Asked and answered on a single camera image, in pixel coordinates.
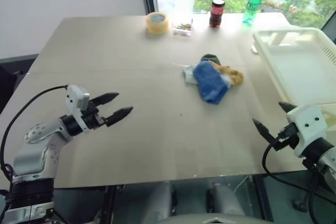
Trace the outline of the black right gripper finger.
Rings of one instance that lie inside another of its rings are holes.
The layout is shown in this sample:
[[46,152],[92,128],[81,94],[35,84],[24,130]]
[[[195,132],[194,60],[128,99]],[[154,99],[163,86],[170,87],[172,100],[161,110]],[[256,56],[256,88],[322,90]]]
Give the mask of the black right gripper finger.
[[274,137],[270,134],[268,128],[264,126],[260,121],[253,118],[253,123],[259,132],[259,134],[268,142],[268,148],[274,149],[276,152],[279,151],[278,143],[279,143],[279,137]]
[[278,102],[278,104],[282,108],[282,110],[286,112],[287,115],[291,115],[293,111],[297,108],[296,105],[293,105],[288,102]]

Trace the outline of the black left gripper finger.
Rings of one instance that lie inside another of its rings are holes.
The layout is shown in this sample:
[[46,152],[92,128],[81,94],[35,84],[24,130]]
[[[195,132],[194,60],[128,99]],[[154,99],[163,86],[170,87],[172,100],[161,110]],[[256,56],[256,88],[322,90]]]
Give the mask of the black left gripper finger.
[[119,95],[119,93],[116,92],[108,92],[102,95],[99,95],[93,99],[90,100],[90,102],[94,105],[94,106],[100,106],[106,103],[111,102],[113,99],[115,99],[117,96]]
[[128,114],[130,114],[132,110],[133,107],[129,106],[115,111],[111,116],[104,119],[105,125],[112,126],[116,124],[117,122],[124,119]]

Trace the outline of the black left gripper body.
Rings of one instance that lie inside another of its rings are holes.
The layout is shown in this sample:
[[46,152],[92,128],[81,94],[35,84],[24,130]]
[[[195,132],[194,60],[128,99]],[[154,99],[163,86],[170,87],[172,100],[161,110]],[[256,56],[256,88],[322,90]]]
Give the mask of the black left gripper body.
[[105,125],[104,118],[99,115],[97,106],[91,101],[89,101],[87,108],[83,110],[83,121],[90,130]]

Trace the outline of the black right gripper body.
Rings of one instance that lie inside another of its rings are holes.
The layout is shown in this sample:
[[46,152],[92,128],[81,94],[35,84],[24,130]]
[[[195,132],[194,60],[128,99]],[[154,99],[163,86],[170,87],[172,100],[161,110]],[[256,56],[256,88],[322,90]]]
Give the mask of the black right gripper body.
[[279,151],[287,146],[293,150],[299,143],[298,129],[296,126],[286,126],[278,133],[278,141],[273,148]]

